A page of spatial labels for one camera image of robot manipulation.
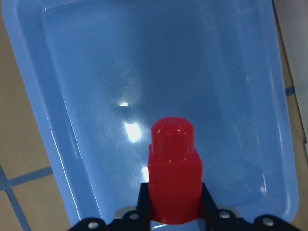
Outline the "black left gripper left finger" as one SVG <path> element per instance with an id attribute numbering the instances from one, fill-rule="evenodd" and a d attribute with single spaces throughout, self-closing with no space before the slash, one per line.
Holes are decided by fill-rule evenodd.
<path id="1" fill-rule="evenodd" d="M 140 185 L 136 211 L 146 220 L 151 220 L 151 200 L 148 183 L 142 183 Z"/>

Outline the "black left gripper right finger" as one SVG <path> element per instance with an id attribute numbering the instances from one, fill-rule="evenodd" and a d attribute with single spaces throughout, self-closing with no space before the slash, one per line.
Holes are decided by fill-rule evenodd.
<path id="1" fill-rule="evenodd" d="M 217 212 L 217 206 L 207 186 L 202 183 L 202 192 L 199 205 L 199 219 L 202 219 L 209 224 L 216 224 Z"/>

